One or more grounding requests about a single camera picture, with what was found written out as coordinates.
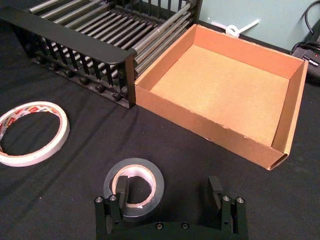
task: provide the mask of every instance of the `bolt head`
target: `bolt head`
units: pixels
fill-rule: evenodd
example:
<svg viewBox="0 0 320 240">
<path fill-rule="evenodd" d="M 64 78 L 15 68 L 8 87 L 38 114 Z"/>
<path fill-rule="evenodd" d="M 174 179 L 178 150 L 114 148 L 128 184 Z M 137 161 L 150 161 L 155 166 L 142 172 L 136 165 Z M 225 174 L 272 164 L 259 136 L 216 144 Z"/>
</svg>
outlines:
<svg viewBox="0 0 320 240">
<path fill-rule="evenodd" d="M 245 202 L 245 200 L 242 197 L 238 197 L 236 201 L 240 204 L 243 204 Z"/>
<path fill-rule="evenodd" d="M 228 197 L 227 195 L 225 195 L 225 196 L 223 197 L 223 200 L 225 200 L 226 202 L 228 202 L 228 201 L 230 201 L 230 197 Z"/>
<path fill-rule="evenodd" d="M 97 203 L 101 203 L 102 200 L 103 200 L 102 197 L 98 196 L 95 201 L 96 201 Z"/>
<path fill-rule="evenodd" d="M 183 222 L 183 223 L 181 224 L 181 228 L 184 229 L 184 230 L 187 230 L 187 229 L 189 229 L 189 224 L 186 223 L 186 222 Z"/>
<path fill-rule="evenodd" d="M 156 225 L 155 225 L 155 228 L 158 229 L 158 230 L 161 230 L 164 228 L 164 225 L 161 223 L 161 222 L 158 222 Z"/>
<path fill-rule="evenodd" d="M 110 201 L 115 201 L 117 199 L 116 195 L 112 195 L 110 198 Z"/>
</svg>

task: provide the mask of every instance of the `light blue wall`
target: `light blue wall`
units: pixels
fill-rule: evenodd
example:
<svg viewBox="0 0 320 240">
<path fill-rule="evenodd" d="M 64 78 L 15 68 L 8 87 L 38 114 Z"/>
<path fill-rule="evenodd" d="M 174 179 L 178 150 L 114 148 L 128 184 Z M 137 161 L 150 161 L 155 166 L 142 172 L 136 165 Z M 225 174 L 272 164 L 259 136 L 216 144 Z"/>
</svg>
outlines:
<svg viewBox="0 0 320 240">
<path fill-rule="evenodd" d="M 244 34 L 291 50 L 309 32 L 303 14 L 312 2 L 314 0 L 203 0 L 200 20 L 233 24 L 240 29 L 260 19 L 257 26 Z M 320 4 L 309 11 L 308 18 L 311 26 L 320 19 Z"/>
</svg>

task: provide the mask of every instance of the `black cable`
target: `black cable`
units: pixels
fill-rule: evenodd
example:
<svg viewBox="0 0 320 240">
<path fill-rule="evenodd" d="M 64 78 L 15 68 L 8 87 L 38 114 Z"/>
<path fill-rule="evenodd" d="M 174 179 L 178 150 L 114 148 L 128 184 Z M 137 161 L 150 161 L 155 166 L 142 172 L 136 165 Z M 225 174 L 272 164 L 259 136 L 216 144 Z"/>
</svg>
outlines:
<svg viewBox="0 0 320 240">
<path fill-rule="evenodd" d="M 300 41 L 293 46 L 293 48 L 290 52 L 290 55 L 292 55 L 292 53 L 296 50 L 296 48 L 302 48 L 305 50 L 313 50 L 313 51 L 318 52 L 320 54 L 320 42 Z"/>
<path fill-rule="evenodd" d="M 305 10 L 304 12 L 304 21 L 305 21 L 305 24 L 306 26 L 308 27 L 310 33 L 312 35 L 314 35 L 314 31 L 312 30 L 312 28 L 310 27 L 310 24 L 309 24 L 309 21 L 308 21 L 308 13 L 309 13 L 309 10 L 316 4 L 320 4 L 320 0 L 317 0 L 317 1 L 314 1 L 313 3 L 311 3 L 308 8 Z M 302 48 L 302 49 L 305 49 L 305 50 L 312 50 L 312 51 L 315 51 L 317 53 L 320 53 L 320 42 L 313 42 L 313 41 L 300 41 L 298 43 L 296 43 L 291 52 L 290 52 L 290 55 L 292 55 L 294 53 L 294 51 L 297 49 L 297 48 Z"/>
<path fill-rule="evenodd" d="M 314 31 L 312 30 L 312 28 L 310 27 L 310 24 L 309 24 L 309 21 L 308 21 L 308 13 L 309 13 L 309 10 L 310 10 L 314 5 L 316 5 L 316 4 L 320 4 L 320 0 L 314 1 L 313 3 L 311 3 L 311 4 L 308 6 L 308 8 L 305 10 L 305 12 L 304 12 L 304 21 L 305 21 L 305 24 L 306 24 L 306 26 L 308 27 L 308 29 L 309 29 L 309 31 L 310 31 L 310 33 L 311 33 L 312 35 L 314 35 L 315 33 L 314 33 Z"/>
</svg>

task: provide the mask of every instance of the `black tablecloth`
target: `black tablecloth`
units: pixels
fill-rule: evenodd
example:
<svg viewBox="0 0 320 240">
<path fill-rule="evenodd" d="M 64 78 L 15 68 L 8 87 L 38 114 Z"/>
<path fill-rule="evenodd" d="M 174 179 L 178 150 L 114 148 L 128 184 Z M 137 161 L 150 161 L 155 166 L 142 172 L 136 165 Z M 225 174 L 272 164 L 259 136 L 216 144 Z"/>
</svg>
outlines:
<svg viewBox="0 0 320 240">
<path fill-rule="evenodd" d="M 147 219 L 210 226 L 206 183 L 216 175 L 247 203 L 251 240 L 320 239 L 320 88 L 306 84 L 290 157 L 267 171 L 139 106 L 127 110 L 32 64 L 12 32 L 0 26 L 0 114 L 32 101 L 61 106 L 70 134 L 54 156 L 29 167 L 0 164 L 0 239 L 96 237 L 93 199 L 108 171 L 131 157 L 161 170 L 163 199 Z M 59 123 L 30 114 L 5 134 L 11 154 L 48 143 Z"/>
</svg>

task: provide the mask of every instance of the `white cable tie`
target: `white cable tie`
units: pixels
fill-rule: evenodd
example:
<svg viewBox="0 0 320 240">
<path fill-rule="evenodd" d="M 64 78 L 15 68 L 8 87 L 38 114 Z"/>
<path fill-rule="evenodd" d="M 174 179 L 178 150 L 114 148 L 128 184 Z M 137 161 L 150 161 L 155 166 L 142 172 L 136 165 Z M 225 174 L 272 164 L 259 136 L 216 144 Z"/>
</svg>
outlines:
<svg viewBox="0 0 320 240">
<path fill-rule="evenodd" d="M 241 29 L 238 29 L 235 25 L 229 25 L 229 26 L 225 26 L 221 23 L 218 23 L 218 22 L 215 22 L 215 21 L 212 21 L 211 24 L 216 26 L 216 27 L 219 27 L 221 29 L 224 29 L 225 30 L 225 33 L 229 36 L 233 36 L 233 37 L 236 37 L 238 38 L 240 36 L 241 33 L 243 33 L 244 31 L 247 31 L 248 29 L 254 27 L 255 25 L 257 25 L 258 23 L 260 22 L 259 19 L 253 21 L 252 23 L 248 24 L 247 26 L 244 26 L 243 28 Z"/>
</svg>

